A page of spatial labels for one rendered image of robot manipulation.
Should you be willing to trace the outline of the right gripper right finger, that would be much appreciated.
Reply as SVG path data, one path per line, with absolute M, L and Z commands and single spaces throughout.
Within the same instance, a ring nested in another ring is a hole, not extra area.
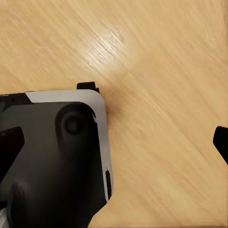
M 213 143 L 228 164 L 228 128 L 218 126 L 215 130 Z

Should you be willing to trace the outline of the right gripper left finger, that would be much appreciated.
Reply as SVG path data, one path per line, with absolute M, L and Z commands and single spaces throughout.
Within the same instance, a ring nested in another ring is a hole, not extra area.
M 0 183 L 25 144 L 20 126 L 0 132 Z

